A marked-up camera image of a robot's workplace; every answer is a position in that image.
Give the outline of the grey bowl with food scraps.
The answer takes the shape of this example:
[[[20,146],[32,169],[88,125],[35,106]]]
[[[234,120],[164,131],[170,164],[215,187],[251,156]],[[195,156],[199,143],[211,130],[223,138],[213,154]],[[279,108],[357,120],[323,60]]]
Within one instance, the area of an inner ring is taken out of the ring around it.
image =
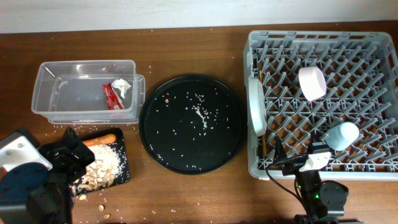
[[[257,137],[266,133],[266,106],[262,83],[256,77],[248,78],[248,97],[251,121]]]

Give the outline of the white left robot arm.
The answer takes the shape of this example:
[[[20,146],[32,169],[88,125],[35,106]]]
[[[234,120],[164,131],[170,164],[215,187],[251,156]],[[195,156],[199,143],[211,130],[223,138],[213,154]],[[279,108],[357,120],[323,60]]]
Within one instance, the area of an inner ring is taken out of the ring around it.
[[[3,195],[4,223],[288,223],[292,203],[269,181],[255,180],[237,159],[219,171],[181,175],[156,164],[127,140],[132,179],[90,193],[84,200],[62,194],[36,164],[11,172]]]

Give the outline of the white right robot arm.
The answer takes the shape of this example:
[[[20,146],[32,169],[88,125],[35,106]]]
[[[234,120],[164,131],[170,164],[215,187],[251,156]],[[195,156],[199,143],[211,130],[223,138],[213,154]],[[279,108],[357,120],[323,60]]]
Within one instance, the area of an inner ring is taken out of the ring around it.
[[[313,131],[307,151],[287,157],[280,137],[275,137],[272,166],[281,167],[282,175],[294,175],[295,191],[288,191],[302,205],[304,215],[296,215],[294,223],[338,223],[345,214],[348,188],[333,180],[321,180],[320,170],[328,165],[331,150]]]

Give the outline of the orange carrot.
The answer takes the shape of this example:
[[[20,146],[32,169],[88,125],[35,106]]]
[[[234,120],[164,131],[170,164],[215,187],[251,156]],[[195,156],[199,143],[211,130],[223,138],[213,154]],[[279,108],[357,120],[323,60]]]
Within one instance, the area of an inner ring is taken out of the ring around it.
[[[97,137],[94,139],[89,139],[86,141],[83,141],[83,144],[87,147],[90,146],[97,146],[97,145],[102,145],[102,144],[112,144],[116,141],[116,135],[115,134],[107,134],[105,136]]]

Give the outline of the blue cup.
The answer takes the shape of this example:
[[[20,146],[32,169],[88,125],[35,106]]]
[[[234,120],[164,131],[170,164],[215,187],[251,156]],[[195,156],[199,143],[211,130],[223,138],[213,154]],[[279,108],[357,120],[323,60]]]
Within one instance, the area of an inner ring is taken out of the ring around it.
[[[343,151],[357,140],[359,128],[354,123],[341,123],[327,132],[326,143],[336,151]]]

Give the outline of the white tissue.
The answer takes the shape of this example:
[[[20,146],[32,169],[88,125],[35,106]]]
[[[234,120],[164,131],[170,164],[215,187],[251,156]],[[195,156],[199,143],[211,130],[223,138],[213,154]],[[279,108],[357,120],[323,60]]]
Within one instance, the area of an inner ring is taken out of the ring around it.
[[[126,93],[128,89],[130,89],[131,87],[131,85],[124,79],[116,79],[115,81],[112,82],[111,86],[120,91],[120,96],[122,98],[126,97]]]

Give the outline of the red snack wrapper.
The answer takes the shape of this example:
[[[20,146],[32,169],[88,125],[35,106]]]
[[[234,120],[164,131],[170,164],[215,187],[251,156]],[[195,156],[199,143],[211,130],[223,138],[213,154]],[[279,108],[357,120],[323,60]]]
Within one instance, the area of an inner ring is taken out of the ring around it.
[[[106,104],[109,110],[123,110],[124,106],[121,103],[117,93],[113,90],[110,83],[102,85],[105,95]]]

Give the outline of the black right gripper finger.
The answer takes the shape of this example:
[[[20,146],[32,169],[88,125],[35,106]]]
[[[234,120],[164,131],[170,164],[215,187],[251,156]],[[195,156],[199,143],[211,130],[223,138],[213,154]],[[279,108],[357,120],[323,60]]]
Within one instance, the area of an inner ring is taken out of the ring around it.
[[[275,154],[274,162],[284,160],[286,158],[286,153],[282,144],[282,141],[278,135],[274,137],[275,139]]]
[[[317,145],[320,143],[320,138],[318,137],[317,131],[314,129],[310,132],[310,144]]]

